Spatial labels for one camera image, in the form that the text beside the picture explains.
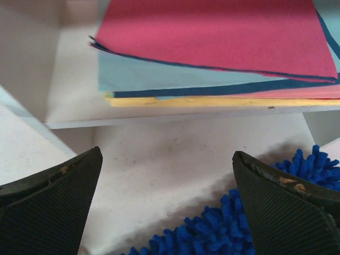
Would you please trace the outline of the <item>coloured paper stack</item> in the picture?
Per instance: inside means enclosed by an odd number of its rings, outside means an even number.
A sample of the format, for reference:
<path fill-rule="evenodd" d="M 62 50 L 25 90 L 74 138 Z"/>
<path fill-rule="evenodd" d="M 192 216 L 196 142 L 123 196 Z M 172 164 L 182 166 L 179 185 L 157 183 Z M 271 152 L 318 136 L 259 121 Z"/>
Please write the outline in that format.
<path fill-rule="evenodd" d="M 339 98 L 339 1 L 110 1 L 91 46 L 114 104 Z"/>

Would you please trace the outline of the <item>white bookshelf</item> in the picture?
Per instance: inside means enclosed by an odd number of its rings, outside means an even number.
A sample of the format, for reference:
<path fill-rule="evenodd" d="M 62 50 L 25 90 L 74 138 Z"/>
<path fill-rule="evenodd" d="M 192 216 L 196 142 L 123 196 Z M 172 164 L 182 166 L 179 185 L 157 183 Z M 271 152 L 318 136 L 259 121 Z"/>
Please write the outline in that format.
<path fill-rule="evenodd" d="M 107 1 L 1 1 L 1 103 L 66 154 L 99 146 L 103 181 L 233 178 L 243 150 L 266 163 L 339 138 L 339 108 L 118 108 L 89 46 Z"/>

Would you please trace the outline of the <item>blue microfiber duster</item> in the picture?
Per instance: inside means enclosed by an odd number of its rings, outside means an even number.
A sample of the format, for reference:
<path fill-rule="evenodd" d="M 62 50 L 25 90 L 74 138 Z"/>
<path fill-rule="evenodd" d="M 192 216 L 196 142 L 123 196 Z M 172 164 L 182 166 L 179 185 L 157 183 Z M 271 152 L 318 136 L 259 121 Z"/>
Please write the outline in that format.
<path fill-rule="evenodd" d="M 339 192 L 339 161 L 318 145 L 307 157 L 297 150 L 291 160 L 269 166 Z M 147 247 L 131 248 L 130 254 L 256 254 L 238 187 L 221 198 L 219 207 L 205 207 L 200 216 L 165 229 Z"/>

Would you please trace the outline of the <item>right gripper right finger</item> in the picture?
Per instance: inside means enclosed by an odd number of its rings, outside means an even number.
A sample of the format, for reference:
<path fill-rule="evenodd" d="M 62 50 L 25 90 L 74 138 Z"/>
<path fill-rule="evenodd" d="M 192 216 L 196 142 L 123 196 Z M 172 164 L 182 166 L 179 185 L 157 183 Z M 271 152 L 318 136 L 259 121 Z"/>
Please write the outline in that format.
<path fill-rule="evenodd" d="M 339 254 L 339 192 L 236 151 L 233 172 L 256 254 Z"/>

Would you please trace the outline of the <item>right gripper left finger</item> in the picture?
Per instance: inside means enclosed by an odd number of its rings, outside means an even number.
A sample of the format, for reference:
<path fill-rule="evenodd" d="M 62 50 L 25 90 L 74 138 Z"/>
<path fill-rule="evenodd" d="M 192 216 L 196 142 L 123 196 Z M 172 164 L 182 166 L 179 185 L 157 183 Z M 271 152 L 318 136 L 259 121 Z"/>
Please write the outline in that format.
<path fill-rule="evenodd" d="M 94 147 L 1 185 L 1 254 L 77 254 L 103 156 Z"/>

